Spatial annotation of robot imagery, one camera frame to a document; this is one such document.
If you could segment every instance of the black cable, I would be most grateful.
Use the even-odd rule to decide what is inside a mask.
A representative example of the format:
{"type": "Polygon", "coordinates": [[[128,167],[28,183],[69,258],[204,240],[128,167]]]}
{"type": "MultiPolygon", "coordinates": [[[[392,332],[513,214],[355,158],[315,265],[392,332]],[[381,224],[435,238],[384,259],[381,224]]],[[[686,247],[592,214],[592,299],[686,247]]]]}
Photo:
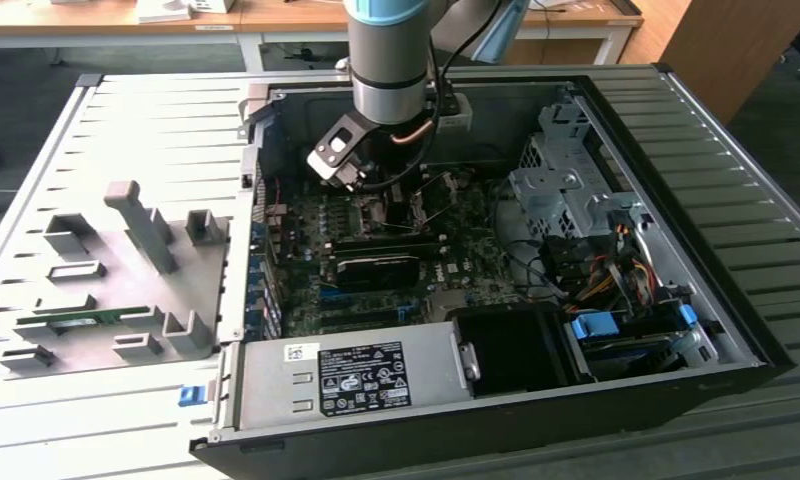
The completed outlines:
{"type": "MultiPolygon", "coordinates": [[[[439,119],[441,118],[441,98],[444,96],[443,81],[447,82],[448,70],[451,68],[451,65],[453,64],[453,61],[456,60],[456,57],[459,57],[463,50],[465,50],[465,48],[468,48],[468,46],[475,42],[475,40],[477,40],[477,37],[483,34],[485,29],[492,24],[492,20],[495,20],[495,16],[497,15],[497,11],[500,10],[501,3],[503,3],[503,0],[497,0],[497,2],[495,3],[495,7],[492,8],[492,12],[489,13],[488,18],[485,19],[485,22],[483,22],[483,25],[480,25],[480,28],[477,28],[475,33],[471,34],[471,36],[465,39],[465,41],[459,46],[459,48],[453,51],[453,54],[448,58],[448,61],[444,63],[444,67],[441,68],[441,74],[439,74],[439,67],[436,66],[433,68],[433,70],[436,72],[436,74],[435,74],[436,75],[436,79],[435,79],[436,80],[436,110],[432,112],[432,117],[431,117],[431,121],[432,121],[432,127],[429,129],[431,133],[429,133],[429,135],[427,135],[427,139],[424,140],[425,143],[424,143],[424,145],[421,145],[421,148],[417,151],[417,155],[415,155],[415,160],[412,160],[412,163],[405,168],[405,170],[403,170],[403,172],[400,172],[399,175],[396,175],[393,178],[385,180],[384,182],[363,184],[359,187],[360,191],[379,192],[379,191],[383,191],[387,188],[389,188],[409,173],[412,173],[412,170],[415,170],[417,168],[417,166],[420,165],[420,163],[424,160],[424,158],[427,157],[427,155],[429,155],[429,150],[432,149],[432,144],[435,143],[435,140],[436,140],[436,133],[439,132],[439,119]]],[[[433,65],[436,65],[436,49],[432,44],[432,37],[429,38],[429,56],[432,58],[433,65]]]]}
{"type": "Polygon", "coordinates": [[[540,7],[543,7],[543,14],[545,15],[545,38],[543,40],[543,56],[539,61],[540,65],[545,65],[545,53],[548,53],[548,40],[551,39],[551,22],[548,20],[548,12],[565,13],[565,10],[564,9],[552,10],[545,5],[543,5],[543,2],[540,2],[539,0],[533,0],[533,3],[537,4],[540,7]]]}
{"type": "Polygon", "coordinates": [[[508,179],[509,178],[504,178],[504,181],[501,182],[501,184],[497,188],[497,195],[495,197],[495,206],[491,208],[492,209],[492,237],[495,238],[495,243],[496,243],[497,247],[500,248],[501,252],[504,253],[504,256],[516,265],[519,265],[528,273],[532,273],[533,275],[536,275],[536,277],[539,278],[539,280],[541,282],[540,286],[548,287],[552,295],[555,295],[557,298],[567,299],[569,297],[569,295],[563,290],[560,290],[560,288],[551,282],[551,280],[548,280],[548,277],[545,277],[545,274],[541,271],[539,271],[537,269],[535,269],[533,267],[531,267],[529,264],[527,264],[521,260],[519,260],[519,257],[516,257],[509,252],[509,250],[504,246],[504,243],[501,242],[501,238],[497,233],[497,210],[499,210],[499,206],[500,206],[500,193],[501,193],[501,190],[504,189],[504,185],[507,184],[508,179]]]}
{"type": "MultiPolygon", "coordinates": [[[[543,266],[543,268],[545,268],[545,264],[543,263],[543,257],[539,257],[539,256],[537,256],[537,257],[533,257],[533,258],[531,259],[531,261],[528,262],[528,267],[529,267],[531,265],[533,265],[533,262],[535,262],[535,261],[537,261],[537,260],[539,260],[539,264],[543,266]]],[[[525,275],[527,275],[527,282],[528,282],[528,285],[533,285],[533,281],[531,280],[531,270],[525,270],[525,271],[524,271],[524,273],[525,273],[525,275]]]]}
{"type": "Polygon", "coordinates": [[[281,50],[281,51],[284,52],[284,54],[287,55],[287,58],[288,58],[289,60],[299,60],[299,61],[301,61],[301,62],[305,62],[305,63],[308,63],[308,62],[323,62],[323,61],[325,60],[325,55],[321,55],[321,56],[319,56],[319,57],[312,57],[312,59],[311,59],[311,60],[307,60],[307,59],[303,57],[303,50],[305,50],[305,47],[301,47],[301,48],[299,49],[300,53],[292,53],[292,52],[291,52],[291,51],[289,51],[287,48],[284,48],[284,47],[281,46],[281,44],[280,44],[280,43],[271,43],[269,45],[272,45],[272,46],[273,46],[273,47],[276,47],[279,50],[281,50]]]}
{"type": "Polygon", "coordinates": [[[545,15],[545,40],[543,40],[543,55],[539,59],[539,64],[545,65],[545,54],[548,53],[548,41],[551,40],[551,21],[548,20],[548,8],[543,8],[543,13],[545,15]]]}
{"type": "Polygon", "coordinates": [[[619,291],[623,293],[623,296],[626,298],[626,308],[628,309],[628,318],[634,318],[635,316],[635,311],[634,308],[631,306],[631,288],[628,287],[628,281],[626,280],[626,277],[623,275],[623,273],[619,270],[619,267],[616,266],[616,262],[614,262],[609,258],[605,261],[605,265],[604,267],[608,269],[608,272],[611,272],[611,278],[614,279],[614,283],[616,283],[616,287],[619,288],[619,291]]]}

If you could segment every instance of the metal frame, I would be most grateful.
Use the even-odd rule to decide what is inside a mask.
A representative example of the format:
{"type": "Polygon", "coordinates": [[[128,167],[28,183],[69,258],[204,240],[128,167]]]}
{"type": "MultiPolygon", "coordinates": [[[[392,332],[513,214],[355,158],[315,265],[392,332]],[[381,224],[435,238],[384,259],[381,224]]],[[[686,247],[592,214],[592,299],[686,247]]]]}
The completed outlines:
{"type": "MultiPolygon", "coordinates": [[[[457,68],[453,73],[460,78],[479,76],[480,72],[497,76],[531,76],[540,71],[547,74],[591,75],[632,133],[647,134],[650,129],[642,125],[648,124],[658,127],[659,135],[700,132],[703,137],[694,139],[700,144],[703,138],[712,140],[716,137],[724,143],[732,141],[714,117],[694,101],[692,95],[676,84],[675,77],[659,74],[647,66],[457,68]],[[674,94],[684,102],[676,100],[664,103],[663,99],[674,98],[674,94]],[[694,113],[684,116],[671,113],[680,109],[692,110],[694,113]],[[683,118],[691,123],[683,125],[683,118]],[[678,126],[664,127],[671,123],[678,126]]],[[[233,80],[245,81],[251,78],[264,79],[269,83],[345,81],[345,77],[333,72],[231,73],[117,75],[105,77],[104,85],[114,82],[136,86],[153,83],[161,85],[161,95],[174,96],[176,92],[184,90],[184,84],[196,84],[196,91],[217,90],[221,85],[229,88],[233,80]]],[[[17,228],[18,214],[26,208],[30,194],[40,183],[42,169],[53,159],[70,123],[76,121],[81,103],[93,96],[94,89],[90,88],[78,88],[72,92],[30,175],[0,225],[0,255],[4,243],[17,228]]],[[[662,143],[647,145],[659,151],[662,145],[672,150],[683,148],[688,151],[692,147],[687,143],[690,140],[684,136],[679,138],[667,138],[662,143]]],[[[796,228],[800,228],[799,210],[750,157],[739,153],[736,148],[728,147],[728,150],[731,155],[711,155],[711,160],[718,161],[716,167],[707,167],[707,159],[692,154],[674,157],[670,152],[658,156],[650,153],[650,159],[658,162],[656,165],[666,166],[662,174],[672,179],[683,175],[683,171],[698,171],[698,168],[714,168],[704,170],[707,176],[724,172],[720,167],[728,163],[724,159],[731,158],[735,168],[754,177],[746,181],[756,182],[760,185],[756,188],[764,190],[772,205],[783,212],[791,212],[783,215],[794,223],[783,225],[795,234],[796,228]],[[670,165],[676,165],[675,169],[668,169],[670,165]]],[[[704,209],[694,205],[686,204],[690,212],[704,209]]],[[[771,235],[776,225],[766,223],[764,226],[771,229],[758,233],[767,242],[768,238],[774,238],[771,235]]],[[[727,238],[738,232],[735,227],[710,226],[700,229],[715,248],[722,248],[722,258],[744,253],[746,248],[731,247],[727,243],[727,238]]],[[[770,249],[774,245],[786,244],[770,244],[760,248],[770,249]]],[[[735,265],[740,266],[742,262],[736,261],[735,265]]],[[[760,313],[768,316],[771,330],[799,364],[766,388],[720,398],[687,412],[663,427],[640,434],[616,434],[503,455],[427,464],[379,474],[375,478],[447,478],[504,469],[513,469],[517,478],[552,480],[565,478],[565,475],[615,480],[635,476],[715,478],[739,475],[747,480],[779,476],[800,478],[800,292],[751,294],[751,299],[760,313]]],[[[0,478],[20,478],[36,472],[40,476],[54,478],[180,475],[182,478],[217,480],[220,473],[203,465],[187,451],[188,439],[205,434],[211,428],[213,407],[205,405],[178,409],[176,403],[180,385],[207,381],[216,375],[219,363],[217,356],[205,361],[121,369],[117,374],[101,371],[10,382],[0,379],[0,478]],[[21,429],[10,428],[18,418],[34,421],[24,422],[21,429]],[[78,451],[76,449],[105,454],[77,456],[65,453],[78,451]]]]}
{"type": "Polygon", "coordinates": [[[0,48],[117,47],[141,45],[204,45],[219,43],[237,43],[237,34],[233,31],[228,31],[158,35],[0,35],[0,48]]]}
{"type": "MultiPolygon", "coordinates": [[[[564,40],[564,39],[601,39],[601,45],[593,65],[614,65],[626,48],[628,35],[634,25],[605,27],[575,27],[551,29],[521,28],[516,40],[564,40]]],[[[345,31],[340,32],[267,32],[267,33],[237,33],[237,43],[243,52],[247,72],[263,72],[264,59],[260,47],[269,43],[285,42],[347,42],[345,31]]]]}
{"type": "MultiPolygon", "coordinates": [[[[371,470],[367,468],[373,468],[373,466],[364,466],[367,462],[357,459],[363,455],[373,456],[376,452],[363,445],[384,444],[389,438],[392,442],[404,445],[415,442],[415,447],[409,446],[401,449],[392,455],[391,460],[385,459],[387,465],[397,467],[407,466],[416,461],[444,460],[451,458],[451,455],[456,458],[460,455],[485,454],[504,449],[537,446],[540,439],[531,433],[535,429],[520,428],[519,425],[551,426],[551,424],[556,424],[557,426],[553,428],[556,433],[549,431],[540,436],[547,441],[557,442],[581,438],[581,436],[600,435],[620,429],[644,429],[664,423],[683,411],[719,396],[750,390],[794,366],[782,346],[778,345],[776,339],[767,331],[764,320],[755,312],[755,307],[748,303],[743,297],[743,291],[731,281],[716,253],[699,234],[694,220],[679,205],[671,188],[660,179],[656,168],[650,163],[646,153],[589,78],[557,74],[519,75],[513,72],[511,78],[480,75],[456,79],[455,85],[461,88],[465,85],[473,87],[509,86],[511,84],[563,81],[573,83],[576,102],[589,117],[605,145],[612,152],[618,152],[615,155],[622,152],[627,157],[618,157],[618,163],[626,169],[632,184],[640,187],[650,185],[646,189],[640,188],[638,193],[642,199],[651,202],[647,207],[655,221],[664,229],[664,235],[670,236],[667,240],[672,242],[671,246],[679,260],[688,267],[687,273],[692,279],[684,283],[698,287],[699,296],[708,302],[708,308],[716,310],[716,315],[708,314],[707,316],[720,319],[727,333],[732,337],[731,343],[736,344],[742,350],[747,348],[744,345],[748,345],[752,351],[758,352],[760,359],[750,355],[750,352],[744,352],[743,359],[736,359],[735,363],[703,366],[698,369],[607,381],[600,384],[372,412],[367,416],[352,415],[328,419],[317,416],[316,419],[300,418],[296,422],[265,427],[245,427],[236,421],[219,424],[208,434],[211,440],[204,439],[207,443],[203,443],[201,439],[193,442],[193,454],[211,465],[217,466],[232,477],[248,478],[249,473],[247,472],[269,477],[284,474],[284,478],[288,476],[311,477],[321,474],[369,473],[371,470]],[[727,323],[726,315],[732,319],[735,326],[727,323]],[[744,333],[750,334],[744,337],[746,341],[742,339],[744,333]],[[663,407],[658,406],[659,398],[671,394],[675,398],[668,398],[663,407]],[[611,418],[608,410],[611,402],[622,405],[626,399],[634,404],[640,404],[651,399],[646,403],[646,408],[655,405],[652,413],[648,414],[644,408],[630,410],[623,407],[619,415],[611,418]],[[579,411],[581,412],[580,420],[576,420],[572,415],[579,411]],[[504,415],[509,416],[509,421],[504,419],[504,415]],[[504,429],[499,423],[499,417],[505,423],[512,424],[515,427],[512,430],[504,429]],[[491,432],[493,438],[479,440],[473,442],[475,445],[465,445],[463,448],[456,447],[440,451],[439,446],[456,438],[455,429],[463,432],[461,435],[465,438],[480,438],[483,431],[491,432]],[[429,432],[425,439],[421,435],[423,432],[429,432]],[[244,448],[256,448],[263,454],[260,456],[244,455],[244,448]]],[[[337,85],[327,83],[321,86],[333,88],[337,85]]],[[[348,334],[348,336],[351,337],[348,342],[357,340],[356,334],[348,334]]],[[[280,348],[284,343],[284,340],[273,342],[275,348],[280,348]]],[[[224,401],[224,408],[231,413],[229,418],[232,419],[245,416],[241,409],[248,408],[249,405],[253,407],[256,404],[255,399],[245,398],[245,396],[256,394],[253,393],[255,387],[245,386],[249,379],[233,373],[236,362],[245,361],[245,352],[249,348],[260,348],[260,345],[247,345],[240,349],[240,356],[228,356],[231,375],[227,376],[225,382],[231,390],[239,389],[244,395],[241,397],[229,394],[224,401]]]]}

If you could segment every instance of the white sticker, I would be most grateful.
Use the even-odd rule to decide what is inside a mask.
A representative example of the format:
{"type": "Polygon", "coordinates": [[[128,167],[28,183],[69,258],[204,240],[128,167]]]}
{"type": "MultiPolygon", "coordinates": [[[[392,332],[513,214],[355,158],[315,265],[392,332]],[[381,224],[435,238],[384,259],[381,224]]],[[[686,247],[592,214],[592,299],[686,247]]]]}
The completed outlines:
{"type": "Polygon", "coordinates": [[[88,325],[97,325],[97,320],[93,318],[78,318],[76,320],[61,320],[57,322],[48,322],[50,328],[72,328],[85,327],[88,325]]]}
{"type": "Polygon", "coordinates": [[[233,25],[196,25],[196,30],[205,32],[213,30],[231,31],[233,29],[233,25]]]}
{"type": "Polygon", "coordinates": [[[316,360],[320,351],[319,343],[293,343],[284,346],[284,361],[316,360]]]}
{"type": "Polygon", "coordinates": [[[409,389],[408,388],[392,388],[391,390],[388,390],[388,393],[385,393],[385,396],[388,398],[408,397],[409,389]]]}

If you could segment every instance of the motherboard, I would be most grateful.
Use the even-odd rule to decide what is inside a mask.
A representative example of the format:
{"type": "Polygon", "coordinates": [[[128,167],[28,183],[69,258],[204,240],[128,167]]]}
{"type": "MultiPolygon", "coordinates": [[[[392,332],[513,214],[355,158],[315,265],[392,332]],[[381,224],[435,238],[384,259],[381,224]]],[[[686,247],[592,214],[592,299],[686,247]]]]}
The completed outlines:
{"type": "Polygon", "coordinates": [[[268,182],[281,336],[439,322],[455,308],[521,301],[491,227],[500,181],[427,171],[369,195],[309,183],[289,194],[297,185],[268,182]]]}

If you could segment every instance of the blue drive bracket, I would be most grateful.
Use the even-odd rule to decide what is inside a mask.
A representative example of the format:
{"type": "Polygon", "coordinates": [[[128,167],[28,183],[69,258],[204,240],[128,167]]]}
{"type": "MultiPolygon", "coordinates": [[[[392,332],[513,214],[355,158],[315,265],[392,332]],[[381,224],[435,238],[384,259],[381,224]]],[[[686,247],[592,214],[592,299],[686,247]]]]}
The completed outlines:
{"type": "Polygon", "coordinates": [[[507,8],[495,20],[495,26],[489,29],[477,50],[471,59],[485,63],[500,63],[507,47],[512,45],[519,33],[519,27],[528,10],[528,0],[511,0],[507,8]]]}
{"type": "Polygon", "coordinates": [[[178,407],[192,407],[208,403],[208,387],[204,385],[184,385],[177,400],[178,407]]]}
{"type": "Polygon", "coordinates": [[[682,314],[682,318],[688,322],[690,326],[694,326],[696,323],[698,317],[696,312],[694,311],[694,307],[691,307],[687,303],[679,307],[679,313],[682,314]]]}
{"type": "Polygon", "coordinates": [[[575,337],[583,340],[618,335],[619,327],[609,312],[593,312],[583,313],[572,320],[572,331],[575,337]]]}

